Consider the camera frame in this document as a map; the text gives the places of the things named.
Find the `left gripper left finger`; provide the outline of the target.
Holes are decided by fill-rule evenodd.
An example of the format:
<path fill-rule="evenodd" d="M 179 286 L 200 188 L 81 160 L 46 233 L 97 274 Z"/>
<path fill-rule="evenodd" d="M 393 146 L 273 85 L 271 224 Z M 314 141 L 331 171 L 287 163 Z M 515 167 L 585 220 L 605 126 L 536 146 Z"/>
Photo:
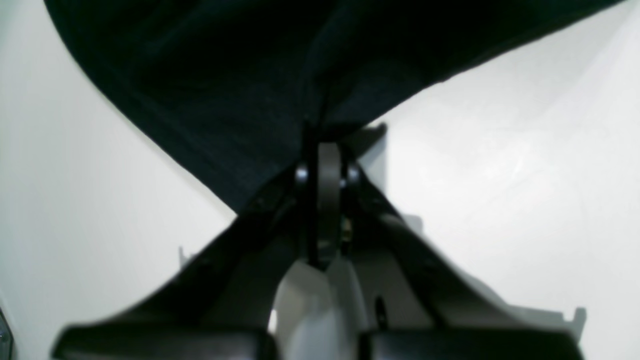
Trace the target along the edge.
<path fill-rule="evenodd" d="M 290 167 L 162 288 L 114 317 L 65 328 L 55 360 L 279 360 L 268 331 L 279 284 L 300 253 Z"/>

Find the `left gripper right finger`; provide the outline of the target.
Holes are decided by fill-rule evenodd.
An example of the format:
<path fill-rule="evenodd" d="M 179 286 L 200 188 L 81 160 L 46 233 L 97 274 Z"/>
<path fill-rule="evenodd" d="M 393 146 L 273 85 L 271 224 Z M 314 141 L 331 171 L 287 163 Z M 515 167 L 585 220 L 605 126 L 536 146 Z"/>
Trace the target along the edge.
<path fill-rule="evenodd" d="M 361 167 L 344 169 L 358 360 L 582 360 L 560 325 L 482 293 L 416 234 Z"/>

